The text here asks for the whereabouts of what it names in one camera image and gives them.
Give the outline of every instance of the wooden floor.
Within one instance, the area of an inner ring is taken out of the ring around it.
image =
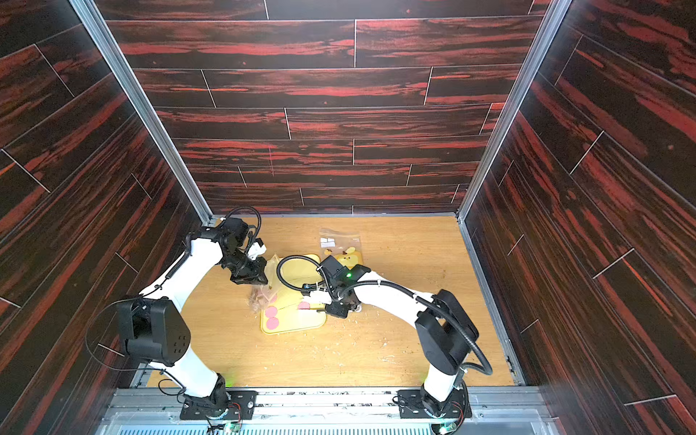
[[[267,217],[260,233],[266,258],[318,254],[320,228],[360,232],[365,265],[389,280],[424,292],[451,291],[478,328],[477,343],[493,366],[492,376],[468,373],[467,385],[513,385],[453,216]],[[259,315],[247,306],[249,286],[229,280],[229,271],[214,267],[182,312],[191,346],[228,385],[419,386],[427,375],[416,331],[389,313],[363,306],[345,320],[329,316],[319,329],[265,335]],[[160,379],[154,373],[148,386]]]

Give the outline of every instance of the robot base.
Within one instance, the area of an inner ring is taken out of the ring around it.
[[[256,405],[256,395],[255,391],[247,390],[227,390],[230,399],[228,402],[227,412],[222,414],[218,418],[210,418],[210,420],[239,420],[239,412],[242,412],[242,420],[251,420],[254,416],[254,406]],[[184,406],[181,410],[181,415],[179,419],[181,420],[205,420],[205,412],[210,411],[209,408],[203,408],[196,406],[194,403],[189,403],[188,400],[184,401]]]
[[[421,390],[398,390],[397,397],[395,397],[395,403],[399,405],[399,415],[401,418],[433,418],[426,412],[423,406],[423,400],[421,399]],[[462,390],[452,390],[452,393],[448,397],[449,402],[456,402],[464,409],[464,417],[471,417],[471,407],[468,405],[466,394]],[[459,409],[453,405],[445,405],[445,415],[441,418],[459,418]]]

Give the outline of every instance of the wooden wall panel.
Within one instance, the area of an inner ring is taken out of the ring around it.
[[[249,187],[235,189],[226,183],[197,182],[213,213],[222,214],[224,209],[243,204],[254,207],[287,207],[303,205],[300,188],[296,187]]]
[[[601,133],[540,74],[532,82],[520,112],[568,173]]]
[[[678,397],[630,405],[626,407],[626,410],[640,421],[640,429],[643,433],[696,434],[696,420],[684,408]]]
[[[157,107],[172,137],[188,139],[289,139],[285,112],[278,109]]]
[[[696,97],[583,38],[558,89],[687,200],[696,169]]]
[[[295,139],[398,138],[479,134],[487,104],[366,109],[288,109]]]
[[[5,330],[5,327],[10,324],[12,319],[17,314],[19,307],[7,301],[0,301],[0,333]]]
[[[306,205],[451,204],[457,185],[324,187],[302,190]]]
[[[355,23],[110,21],[133,68],[352,68]]]
[[[0,296],[24,304],[46,274],[130,177],[126,161],[139,126],[123,126],[61,189],[0,245]],[[51,244],[44,243],[46,234]]]
[[[0,240],[48,193],[20,165],[0,152]]]
[[[64,0],[4,1],[0,16],[0,57],[80,24],[72,6]]]
[[[555,84],[582,36],[582,33],[563,21],[541,62],[539,73]]]
[[[35,45],[0,58],[0,146],[71,99],[70,91]]]
[[[273,166],[243,168],[248,187],[368,187],[405,186],[409,165]]]
[[[479,257],[524,234],[484,272],[518,278],[504,319],[538,316],[515,349],[568,434],[696,430],[694,12],[574,1],[489,175],[512,216],[489,187],[466,218]]]
[[[629,60],[696,92],[694,5],[688,1],[579,1],[569,24]]]
[[[130,101],[110,74],[4,149],[52,190],[133,112]]]
[[[430,68],[210,70],[218,107],[422,106]]]
[[[268,213],[363,205],[347,203],[343,193],[336,204],[295,204],[294,193],[272,190],[289,186],[393,187],[394,198],[362,210],[455,210],[548,6],[544,0],[97,3],[214,209],[250,200]],[[416,166],[409,183],[401,168],[411,164],[447,165]],[[300,165],[316,167],[280,168]],[[339,168],[320,168],[327,165]],[[395,165],[399,176],[348,167],[364,165]],[[442,205],[418,195],[409,202],[400,193],[407,184],[455,186],[457,195]],[[261,190],[225,199],[226,188]]]
[[[357,21],[356,66],[520,63],[539,17]]]
[[[491,240],[490,243],[482,243],[478,237],[478,234],[474,234],[472,237],[472,243],[474,249],[478,255],[479,263],[484,270],[486,279],[493,293],[493,300],[496,306],[507,306],[508,300],[506,299],[507,293],[505,289],[512,283],[512,273],[507,267],[505,262],[505,253],[500,250],[500,246],[496,244],[495,240]],[[511,311],[506,311],[501,313],[501,320],[508,331],[510,343],[514,349],[523,349],[523,344],[517,333],[512,333],[512,331],[517,330],[516,319]]]
[[[111,72],[82,24],[43,40],[36,47],[73,95],[83,93]]]
[[[631,247],[600,209],[565,172],[519,114],[509,133],[509,155],[529,180],[544,209],[590,276]]]
[[[142,269],[169,217],[178,215],[176,210],[182,201],[188,202],[172,176],[157,198],[151,200],[141,213],[133,214],[134,229],[122,240],[118,255],[136,270]]]
[[[409,186],[434,184],[468,184],[478,168],[477,161],[411,165]]]
[[[521,65],[436,67],[425,104],[504,103]]]
[[[635,251],[597,283],[640,348],[684,404],[696,413],[696,317]]]
[[[696,209],[606,134],[573,179],[696,313]]]
[[[201,70],[133,70],[153,106],[215,107]]]
[[[488,136],[356,139],[355,164],[424,164],[479,161]]]
[[[350,140],[224,141],[174,139],[187,164],[270,166],[353,163]]]
[[[376,19],[526,15],[529,0],[266,0],[270,19]]]
[[[128,294],[138,294],[160,277],[184,252],[183,241],[186,234],[200,228],[200,221],[193,206],[190,204],[188,207],[183,206],[184,203],[179,204],[177,215],[172,216],[162,230],[147,260],[138,270],[138,275],[128,289]]]
[[[486,120],[484,121],[479,134],[493,133],[493,129],[496,128],[496,124],[498,124],[500,114],[503,112],[503,107],[505,107],[505,103],[491,104],[488,114],[486,115]]]
[[[353,205],[353,214],[375,213],[455,213],[459,204]]]
[[[501,188],[512,199],[508,203],[515,204],[511,207],[525,235],[523,246],[530,247],[531,261],[539,264],[535,285],[542,289],[537,292],[539,298],[531,301],[532,307],[545,324],[582,406],[593,419],[606,420],[614,427],[613,433],[621,433],[628,417],[612,409],[669,394],[667,384],[603,300],[516,167],[510,169]],[[510,291],[530,294],[524,285]]]
[[[263,0],[173,0],[160,3],[153,0],[97,0],[104,19],[266,19]]]
[[[0,16],[0,433],[89,434],[127,375],[90,361],[86,326],[132,286],[117,250],[171,171],[68,1]],[[158,217],[198,225],[186,209]]]

